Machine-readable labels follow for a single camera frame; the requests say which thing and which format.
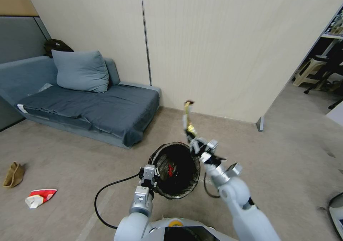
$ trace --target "red object in basket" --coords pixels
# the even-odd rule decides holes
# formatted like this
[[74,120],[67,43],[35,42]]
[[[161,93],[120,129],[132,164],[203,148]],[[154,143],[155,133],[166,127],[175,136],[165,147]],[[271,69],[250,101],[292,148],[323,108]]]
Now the red object in basket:
[[33,190],[31,191],[30,196],[25,199],[25,203],[30,209],[35,209],[49,200],[56,191],[57,189],[52,188]]
[[173,170],[174,170],[174,168],[170,164],[168,164],[168,175],[169,175],[169,177],[173,176]]

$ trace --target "brown paper bag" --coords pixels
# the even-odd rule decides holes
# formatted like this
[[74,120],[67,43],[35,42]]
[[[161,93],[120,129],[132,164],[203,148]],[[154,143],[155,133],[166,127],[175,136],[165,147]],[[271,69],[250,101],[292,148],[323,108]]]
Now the brown paper bag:
[[3,186],[15,187],[23,180],[24,172],[25,169],[23,166],[17,162],[13,162],[7,172]]

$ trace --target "white plastic stool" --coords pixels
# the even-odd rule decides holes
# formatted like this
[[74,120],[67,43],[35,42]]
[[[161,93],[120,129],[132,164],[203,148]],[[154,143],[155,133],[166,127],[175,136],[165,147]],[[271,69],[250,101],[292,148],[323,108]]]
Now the white plastic stool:
[[293,85],[299,86],[302,83],[310,83],[315,84],[318,82],[317,79],[308,78],[309,75],[315,74],[318,70],[321,69],[322,66],[326,64],[327,58],[326,56],[315,56],[314,58],[310,59],[304,66],[302,66],[298,72],[295,74],[295,80]]

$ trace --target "gray-blue sofa cushion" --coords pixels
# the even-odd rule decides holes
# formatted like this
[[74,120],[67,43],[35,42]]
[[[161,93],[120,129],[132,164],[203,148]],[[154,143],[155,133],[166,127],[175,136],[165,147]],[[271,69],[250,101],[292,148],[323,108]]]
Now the gray-blue sofa cushion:
[[154,90],[128,85],[112,85],[106,93],[78,92],[54,85],[18,104],[23,104],[31,115],[60,123],[82,119],[78,126],[107,132],[131,147],[142,140],[143,131],[159,107],[159,95]]
[[52,50],[57,67],[57,84],[63,88],[103,93],[108,87],[108,71],[99,51],[66,52]]

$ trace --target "blue pillow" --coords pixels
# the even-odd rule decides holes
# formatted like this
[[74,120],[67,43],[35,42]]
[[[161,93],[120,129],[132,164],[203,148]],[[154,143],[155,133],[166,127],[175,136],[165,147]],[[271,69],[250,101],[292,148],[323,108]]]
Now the blue pillow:
[[108,71],[99,51],[52,50],[52,54],[60,87],[95,93],[107,91]]

